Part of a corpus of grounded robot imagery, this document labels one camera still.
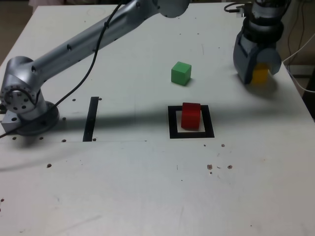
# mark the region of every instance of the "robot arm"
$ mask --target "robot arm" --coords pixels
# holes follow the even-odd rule
[[[189,2],[190,0],[132,0],[113,16],[99,48],[134,30],[157,13],[170,18],[183,14]],[[36,60],[15,57],[8,62],[0,90],[0,100],[8,109],[9,117],[13,117],[11,120],[6,117],[2,121],[6,132],[17,127],[17,124],[21,125],[24,121],[33,120],[47,112],[52,104],[44,100],[41,86],[53,76],[94,53],[99,35],[108,18]],[[35,133],[26,131],[22,134]]]
[[[190,0],[132,0],[116,12],[99,48],[124,36],[157,13],[170,18],[183,14],[189,2]],[[281,18],[289,3],[290,0],[255,0],[253,4],[245,4],[246,18],[237,35],[233,54],[235,68],[245,84],[252,81],[258,63],[271,65],[270,71],[273,74],[278,72],[281,59],[275,48],[283,31]],[[2,121],[6,132],[39,118],[53,106],[44,100],[41,86],[48,79],[94,53],[107,20],[108,17],[35,61],[27,57],[15,57],[8,62],[0,90],[0,100],[8,109]],[[56,109],[44,120],[18,129],[18,133],[33,135],[44,132],[55,125],[58,119]]]

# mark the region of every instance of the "cable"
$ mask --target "cable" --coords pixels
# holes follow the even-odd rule
[[[286,60],[290,59],[291,57],[293,57],[295,54],[297,54],[299,51],[301,51],[315,36],[315,33],[310,37],[310,39],[299,49],[297,50],[295,53],[293,53],[291,56],[289,56],[288,58],[284,59],[283,62],[285,62]]]
[[[293,53],[291,56],[289,56],[288,58],[284,59],[283,62],[285,62],[286,60],[290,59],[292,56],[296,55],[299,51],[301,51],[315,36],[315,33],[310,37],[310,39],[299,49],[297,50],[295,53]],[[311,91],[311,90],[307,90],[305,88],[303,88],[299,82],[297,82],[297,80],[294,78],[294,76],[291,74],[290,70],[286,69],[287,72],[289,73],[289,75],[291,76],[291,78],[293,78],[295,80],[295,82],[297,83],[297,85],[303,89],[305,92],[311,92],[311,93],[315,93],[315,91]]]
[[[250,3],[250,2],[248,2],[248,1],[243,1],[243,2],[233,2],[233,3],[229,4],[229,5],[226,5],[226,6],[224,7],[224,11],[225,11],[225,12],[228,12],[228,13],[232,13],[232,12],[240,12],[240,10],[239,10],[239,9],[227,10],[227,8],[228,8],[228,7],[230,7],[230,6],[234,6],[234,5],[241,5],[241,4],[248,4],[248,3]]]
[[[291,37],[291,34],[292,34],[292,32],[293,32],[293,30],[294,30],[294,28],[295,28],[295,26],[296,26],[296,23],[297,23],[298,20],[299,20],[300,5],[301,5],[301,1],[299,2],[299,5],[298,5],[298,7],[297,7],[297,13],[296,13],[295,22],[294,22],[293,27],[291,28],[291,31],[290,31],[289,36],[288,36],[288,38],[287,38],[287,47],[288,47],[288,49],[289,49],[290,56],[291,56],[290,37]],[[290,64],[291,64],[291,60],[289,61],[288,65],[286,66],[286,68],[289,68],[289,70],[290,70]]]
[[[311,90],[307,90],[307,89],[303,88],[303,87],[299,84],[299,82],[297,82],[297,80],[294,78],[294,76],[290,73],[290,71],[287,70],[287,72],[289,73],[289,75],[291,76],[291,78],[294,79],[294,81],[297,83],[297,85],[298,85],[301,89],[303,89],[305,92],[315,93],[315,91],[311,91]]]
[[[301,7],[301,13],[302,13],[302,34],[301,34],[301,38],[300,38],[300,42],[299,42],[299,47],[298,47],[298,50],[301,48],[301,44],[302,44],[302,40],[303,40],[303,36],[304,36],[304,30],[305,30],[305,19],[304,19],[304,10],[303,10],[303,7],[304,7],[304,4],[305,4],[305,0],[302,1],[302,7]],[[291,66],[291,63],[294,61],[294,59],[296,58],[297,55],[295,55],[289,62],[289,66]]]
[[[118,11],[118,9],[121,7],[122,5],[122,1],[120,1],[120,3],[117,5],[117,7],[115,8],[115,10],[112,12],[112,14],[110,15],[110,17],[108,18],[108,20],[104,23],[104,27],[99,35],[99,38],[98,38],[98,41],[97,41],[97,44],[96,44],[96,48],[95,48],[95,52],[94,52],[94,57],[93,57],[93,60],[92,60],[92,63],[91,63],[91,66],[88,70],[88,72],[86,73],[86,75],[84,76],[84,78],[81,80],[81,82],[73,89],[71,90],[69,93],[67,93],[62,99],[60,99],[54,106],[52,106],[48,111],[46,111],[44,114],[40,115],[39,117],[33,119],[33,120],[30,120],[22,125],[20,125],[19,127],[15,128],[15,129],[12,129],[10,130],[9,132],[6,132],[2,135],[0,135],[0,139],[17,131],[18,129],[21,129],[37,120],[40,120],[41,118],[43,118],[45,115],[49,114],[53,109],[55,109],[60,103],[62,103],[67,97],[69,97],[71,94],[73,94],[83,83],[84,81],[87,79],[87,77],[89,76],[90,72],[92,71],[93,69],[93,66],[94,66],[94,63],[96,61],[96,57],[97,57],[97,53],[98,53],[98,50],[99,50],[99,46],[100,46],[100,43],[102,41],[102,38],[103,38],[103,35],[105,33],[105,30],[108,28],[108,25],[110,23],[110,21],[112,20],[113,16],[115,15],[115,13]]]

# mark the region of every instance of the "white table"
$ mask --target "white table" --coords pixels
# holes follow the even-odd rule
[[[232,54],[243,19],[224,6],[148,19],[99,52],[59,106],[67,120],[43,140],[0,140],[1,236],[315,235],[314,122],[283,66],[273,91],[239,81]],[[39,7],[0,78],[10,58],[36,59],[113,9]],[[69,92],[91,60],[49,80],[45,99]],[[187,87],[170,82],[177,61],[192,65]],[[102,98],[96,142],[82,142],[92,96]],[[182,102],[209,106],[215,138],[169,138],[167,106]]]

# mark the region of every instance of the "green cube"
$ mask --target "green cube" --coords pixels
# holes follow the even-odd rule
[[[185,86],[190,80],[191,65],[177,62],[172,68],[171,81],[173,83]]]

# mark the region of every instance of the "black square outline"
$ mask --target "black square outline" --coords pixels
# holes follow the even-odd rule
[[[213,127],[208,105],[201,105],[201,113],[205,132],[178,132],[176,112],[182,110],[182,106],[168,106],[168,126],[170,139],[200,139],[214,138]]]

